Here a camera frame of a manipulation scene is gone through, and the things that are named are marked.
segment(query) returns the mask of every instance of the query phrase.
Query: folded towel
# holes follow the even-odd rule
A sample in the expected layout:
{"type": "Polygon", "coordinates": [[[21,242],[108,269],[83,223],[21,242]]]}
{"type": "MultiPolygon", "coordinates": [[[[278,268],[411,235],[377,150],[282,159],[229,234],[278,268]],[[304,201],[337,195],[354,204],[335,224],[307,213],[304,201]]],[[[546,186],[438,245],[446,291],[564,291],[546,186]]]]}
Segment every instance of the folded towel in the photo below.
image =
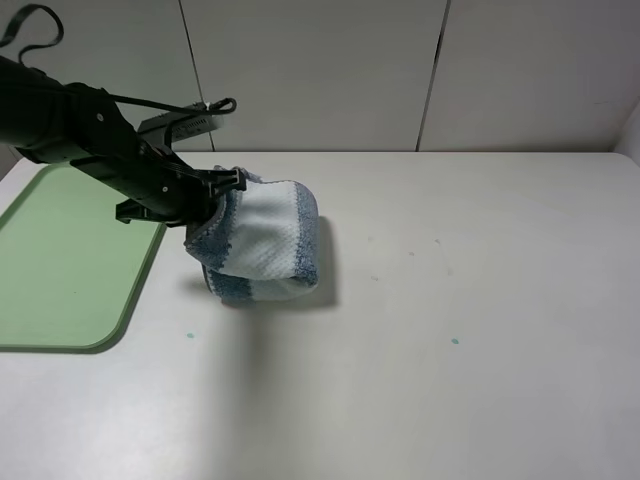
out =
{"type": "Polygon", "coordinates": [[[215,215],[188,233],[187,252],[202,263],[209,290],[228,303],[309,293],[318,283],[313,194],[297,182],[242,171],[246,191],[220,198],[215,215]]]}

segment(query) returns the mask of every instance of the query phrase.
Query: table surface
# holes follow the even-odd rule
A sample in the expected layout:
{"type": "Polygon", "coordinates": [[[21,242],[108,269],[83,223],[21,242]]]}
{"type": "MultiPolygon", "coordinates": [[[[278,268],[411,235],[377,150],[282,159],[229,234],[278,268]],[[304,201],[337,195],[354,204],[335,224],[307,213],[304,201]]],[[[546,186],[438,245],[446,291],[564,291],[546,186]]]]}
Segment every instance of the table surface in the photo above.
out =
{"type": "MultiPolygon", "coordinates": [[[[115,347],[0,354],[3,478],[638,477],[631,160],[183,158],[309,186],[318,290],[226,308],[169,230],[115,347]]],[[[0,183],[0,207],[32,170],[0,183]]]]}

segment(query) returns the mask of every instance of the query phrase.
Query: green cutting board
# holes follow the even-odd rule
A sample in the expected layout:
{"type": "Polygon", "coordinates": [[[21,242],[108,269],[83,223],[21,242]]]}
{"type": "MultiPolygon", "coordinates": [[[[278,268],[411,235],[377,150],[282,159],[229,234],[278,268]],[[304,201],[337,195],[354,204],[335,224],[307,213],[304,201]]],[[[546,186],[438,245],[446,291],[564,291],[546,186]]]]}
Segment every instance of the green cutting board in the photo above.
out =
{"type": "Polygon", "coordinates": [[[123,200],[49,166],[0,217],[0,350],[92,352],[120,338],[164,232],[116,221],[123,200]]]}

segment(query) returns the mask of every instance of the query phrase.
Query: black cable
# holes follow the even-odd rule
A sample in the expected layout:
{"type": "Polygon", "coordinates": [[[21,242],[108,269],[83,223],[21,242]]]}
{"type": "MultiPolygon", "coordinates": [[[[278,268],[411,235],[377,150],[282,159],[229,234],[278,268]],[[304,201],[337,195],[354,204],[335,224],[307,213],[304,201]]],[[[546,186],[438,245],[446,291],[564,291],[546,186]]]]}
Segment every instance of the black cable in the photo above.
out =
{"type": "Polygon", "coordinates": [[[54,12],[51,8],[47,7],[46,5],[36,5],[34,3],[30,3],[29,5],[25,5],[20,10],[18,10],[18,12],[11,18],[11,20],[9,21],[9,25],[7,25],[7,28],[4,32],[4,36],[0,40],[0,48],[6,47],[11,42],[13,42],[16,39],[16,36],[20,31],[20,27],[22,27],[22,24],[24,23],[24,21],[27,18],[29,18],[32,13],[38,10],[44,10],[49,14],[51,18],[53,18],[53,20],[56,22],[56,26],[58,27],[58,34],[56,35],[56,38],[54,38],[51,42],[47,44],[27,45],[22,50],[20,50],[20,53],[18,53],[18,62],[20,62],[20,65],[24,65],[24,62],[22,61],[22,57],[24,56],[25,53],[31,50],[54,47],[57,44],[59,44],[64,38],[64,26],[62,25],[62,20],[60,20],[60,17],[56,15],[56,12],[54,12]]]}
{"type": "MultiPolygon", "coordinates": [[[[53,18],[53,20],[56,22],[56,25],[58,26],[58,35],[56,36],[56,38],[54,38],[50,43],[48,43],[46,45],[28,45],[28,46],[24,47],[22,50],[20,50],[20,53],[18,54],[18,61],[23,66],[24,66],[24,63],[22,62],[22,56],[25,53],[27,53],[27,52],[29,52],[31,50],[39,49],[39,48],[50,48],[50,47],[53,47],[53,46],[57,45],[58,43],[60,43],[62,41],[62,39],[64,38],[64,26],[62,25],[62,21],[60,20],[60,17],[58,17],[58,15],[56,15],[56,13],[49,7],[47,7],[45,5],[36,5],[36,4],[32,3],[32,4],[29,4],[29,5],[26,5],[26,6],[22,7],[11,18],[11,20],[9,21],[9,25],[7,25],[7,28],[5,30],[4,36],[2,37],[2,39],[0,39],[0,48],[6,47],[11,42],[13,42],[15,40],[15,38],[16,38],[16,35],[18,35],[18,32],[20,31],[20,27],[22,27],[22,24],[24,23],[24,21],[27,18],[29,18],[29,16],[32,13],[34,13],[34,12],[36,12],[38,10],[44,10],[45,12],[47,12],[51,16],[51,18],[53,18]]],[[[164,111],[167,111],[167,112],[186,113],[186,114],[193,114],[193,115],[198,115],[198,116],[201,116],[201,115],[228,115],[230,113],[235,112],[236,108],[238,106],[237,102],[233,98],[224,98],[222,100],[219,100],[218,102],[214,103],[213,105],[210,105],[209,108],[207,108],[207,110],[196,110],[195,108],[176,107],[174,105],[168,105],[166,103],[154,102],[154,101],[151,101],[151,100],[142,100],[142,99],[139,99],[139,98],[125,97],[125,96],[122,96],[122,95],[112,95],[110,93],[101,92],[99,90],[94,90],[94,91],[86,91],[86,90],[76,91],[72,87],[64,87],[62,85],[57,87],[57,86],[53,86],[53,85],[46,85],[46,86],[44,86],[44,85],[30,85],[28,83],[14,83],[14,82],[2,82],[2,81],[0,81],[0,87],[2,87],[2,88],[24,89],[24,90],[31,90],[31,91],[41,91],[41,92],[53,92],[53,93],[60,93],[60,94],[64,94],[64,95],[93,96],[93,97],[97,97],[97,98],[113,100],[116,103],[126,103],[126,104],[129,104],[129,105],[138,105],[138,106],[141,106],[141,107],[155,108],[157,110],[164,110],[164,111]]]]}
{"type": "Polygon", "coordinates": [[[107,92],[94,91],[77,91],[71,87],[54,86],[54,85],[32,85],[29,83],[3,82],[0,80],[1,88],[15,88],[18,90],[32,90],[49,93],[60,93],[63,95],[86,95],[97,98],[113,100],[117,103],[126,103],[129,105],[138,105],[141,107],[155,108],[157,110],[165,110],[167,112],[187,113],[193,115],[229,115],[236,111],[238,102],[234,98],[223,98],[209,106],[207,110],[197,110],[195,108],[176,107],[166,103],[154,102],[152,100],[142,100],[140,98],[124,97],[122,95],[113,95],[107,92]]]}

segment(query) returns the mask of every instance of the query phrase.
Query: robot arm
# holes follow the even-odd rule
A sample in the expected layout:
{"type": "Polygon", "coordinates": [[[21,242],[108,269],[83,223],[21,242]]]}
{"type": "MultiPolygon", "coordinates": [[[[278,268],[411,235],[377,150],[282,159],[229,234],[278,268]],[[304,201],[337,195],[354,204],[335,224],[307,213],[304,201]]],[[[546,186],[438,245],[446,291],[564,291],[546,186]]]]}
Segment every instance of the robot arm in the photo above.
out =
{"type": "Polygon", "coordinates": [[[121,192],[129,200],[116,207],[116,218],[125,223],[201,223],[214,214],[218,197],[246,188],[239,169],[195,170],[170,149],[176,136],[211,130],[206,129],[211,116],[232,113],[235,100],[192,108],[137,101],[174,112],[143,122],[139,134],[121,115],[114,98],[125,99],[84,84],[63,86],[39,70],[0,56],[0,142],[15,146],[36,163],[69,162],[121,192]],[[158,138],[163,144],[155,143],[158,138]]]}

